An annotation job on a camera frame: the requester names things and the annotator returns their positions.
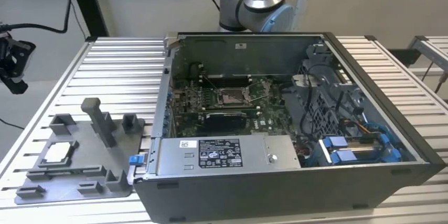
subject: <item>power supply label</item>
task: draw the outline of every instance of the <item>power supply label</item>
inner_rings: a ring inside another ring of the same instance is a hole
[[[243,167],[241,139],[199,140],[202,168]]]

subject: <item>sticker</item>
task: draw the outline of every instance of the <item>sticker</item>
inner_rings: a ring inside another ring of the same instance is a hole
[[[247,44],[246,43],[237,43],[235,44],[235,49],[246,49],[247,48]]]
[[[241,140],[237,138],[199,140],[199,166],[202,168],[243,167]]]
[[[179,147],[181,148],[197,148],[198,141],[197,140],[181,140]]]

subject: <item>metal table frame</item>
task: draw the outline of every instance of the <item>metal table frame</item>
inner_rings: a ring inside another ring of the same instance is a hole
[[[410,44],[411,49],[418,49],[425,56],[448,72],[448,37],[417,36]]]
[[[393,103],[448,162],[448,107],[377,40],[339,37]],[[146,119],[142,152],[150,149],[150,132],[163,71],[163,39],[99,38],[87,42],[51,91],[37,115],[0,163],[0,222],[75,223],[151,222],[137,193],[129,198],[66,201],[18,206],[17,188],[45,148],[57,113],[89,120],[79,105],[101,97],[113,118],[137,113]],[[375,209],[309,215],[214,221],[214,223],[423,223],[448,220],[448,169],[422,186],[399,190]]]

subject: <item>open computer tower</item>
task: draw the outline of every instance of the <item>open computer tower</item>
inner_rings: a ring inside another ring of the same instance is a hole
[[[333,33],[179,34],[154,120],[161,223],[374,208],[445,167]]]

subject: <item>black pole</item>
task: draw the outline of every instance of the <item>black pole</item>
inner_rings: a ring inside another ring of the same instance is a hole
[[[93,37],[109,37],[99,0],[77,0]]]

